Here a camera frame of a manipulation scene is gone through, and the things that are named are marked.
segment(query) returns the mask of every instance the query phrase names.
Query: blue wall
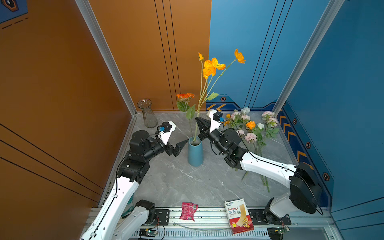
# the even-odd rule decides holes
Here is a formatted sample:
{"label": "blue wall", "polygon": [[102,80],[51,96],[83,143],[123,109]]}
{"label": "blue wall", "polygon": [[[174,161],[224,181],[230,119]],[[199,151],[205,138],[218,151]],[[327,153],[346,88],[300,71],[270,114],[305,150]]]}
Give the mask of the blue wall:
{"label": "blue wall", "polygon": [[263,108],[275,101],[328,2],[212,0],[209,57],[228,64],[239,48],[246,60],[234,63],[213,90],[241,108]]}
{"label": "blue wall", "polygon": [[384,228],[383,26],[384,1],[345,1],[288,98],[334,180],[345,239]]}

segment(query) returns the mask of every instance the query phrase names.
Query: blue vase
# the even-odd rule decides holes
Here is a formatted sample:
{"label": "blue vase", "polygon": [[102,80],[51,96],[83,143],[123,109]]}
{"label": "blue vase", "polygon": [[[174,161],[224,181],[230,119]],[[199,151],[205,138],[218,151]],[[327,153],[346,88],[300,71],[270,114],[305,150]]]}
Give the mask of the blue vase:
{"label": "blue vase", "polygon": [[189,139],[188,142],[188,163],[194,167],[198,167],[203,164],[204,156],[203,156],[203,143],[201,142],[199,137],[196,137],[195,144],[193,143],[193,137]]}

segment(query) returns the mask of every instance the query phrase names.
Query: cable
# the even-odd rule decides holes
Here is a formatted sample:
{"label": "cable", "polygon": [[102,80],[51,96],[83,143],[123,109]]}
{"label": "cable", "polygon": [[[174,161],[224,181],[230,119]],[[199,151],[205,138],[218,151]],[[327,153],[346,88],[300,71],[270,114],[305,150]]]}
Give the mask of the cable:
{"label": "cable", "polygon": [[[234,120],[232,120],[232,119],[228,119],[228,121],[232,121],[232,122],[235,124],[236,129],[238,130],[238,127],[237,127],[237,125],[236,125],[236,123],[235,123]],[[241,141],[243,142],[245,148],[248,150],[249,154],[250,154],[252,157],[258,159],[257,157],[255,157],[255,156],[251,153],[251,151],[249,151],[249,149],[248,149],[248,147],[246,146],[246,144],[245,144],[245,142],[243,141],[243,139],[242,139],[242,138],[240,138],[240,139],[241,139]],[[279,165],[277,165],[277,164],[273,164],[273,163],[270,163],[270,162],[267,162],[267,161],[264,161],[264,160],[261,160],[261,159],[258,159],[258,160],[260,160],[260,161],[262,161],[262,162],[266,162],[266,163],[272,164],[272,165],[275,165],[275,166],[278,166],[278,167],[282,167],[282,166],[279,166]],[[305,181],[305,179],[304,179],[300,174],[298,174],[297,172],[294,172],[294,171],[292,171],[291,169],[288,169],[288,168],[285,168],[285,167],[283,167],[283,168],[286,169],[286,170],[289,170],[289,171],[291,171],[291,172],[293,172],[293,173],[295,173],[297,176],[299,176],[299,177],[304,181],[304,183],[305,183],[305,185],[307,186],[307,188],[311,191],[312,197],[316,200],[316,204],[317,204],[317,206],[319,206],[319,208],[320,208],[320,210],[321,210],[321,213],[319,212],[319,210],[317,210],[317,208],[316,208],[316,211],[317,211],[320,215],[323,216],[323,215],[324,215],[323,210],[321,209],[319,202],[317,201],[316,197],[314,196],[314,194],[313,194],[311,188],[309,187],[309,185],[308,185],[308,183]]]}
{"label": "cable", "polygon": [[[119,163],[118,168],[117,168],[117,170],[116,170],[116,192],[115,192],[115,195],[117,195],[117,193],[118,193],[118,171],[119,171],[119,168],[120,168],[120,164],[121,164],[122,162],[124,162],[124,159],[125,159],[125,158],[123,158],[123,159],[121,160],[121,162]],[[98,228],[99,228],[101,222],[103,221],[103,219],[104,219],[105,215],[107,214],[107,212],[108,212],[110,206],[112,205],[113,200],[115,200],[114,197],[112,198],[111,203],[109,204],[107,210],[105,211],[103,217],[101,218],[99,224],[97,225],[97,227],[96,227],[95,231],[93,231],[93,233],[96,233],[96,231],[98,230]]]}
{"label": "cable", "polygon": [[211,143],[211,150],[212,150],[212,152],[213,152],[215,155],[219,156],[220,153],[219,153],[219,154],[215,153],[214,149],[212,148],[212,142],[210,142],[210,143]]}

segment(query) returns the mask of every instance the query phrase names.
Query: red and white box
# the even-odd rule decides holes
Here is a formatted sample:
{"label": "red and white box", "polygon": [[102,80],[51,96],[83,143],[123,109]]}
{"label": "red and white box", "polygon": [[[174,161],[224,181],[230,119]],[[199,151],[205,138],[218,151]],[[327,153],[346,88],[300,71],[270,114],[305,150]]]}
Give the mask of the red and white box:
{"label": "red and white box", "polygon": [[225,202],[224,206],[233,234],[255,229],[244,199]]}

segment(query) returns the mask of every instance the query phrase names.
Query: red snack packet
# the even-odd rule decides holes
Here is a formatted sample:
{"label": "red snack packet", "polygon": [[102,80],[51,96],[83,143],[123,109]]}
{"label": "red snack packet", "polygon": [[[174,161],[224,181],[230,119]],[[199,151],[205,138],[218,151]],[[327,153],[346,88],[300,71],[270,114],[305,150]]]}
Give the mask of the red snack packet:
{"label": "red snack packet", "polygon": [[199,206],[197,204],[191,202],[183,202],[181,205],[182,210],[180,219],[195,221],[195,219],[193,219],[193,215],[195,214],[198,207]]}

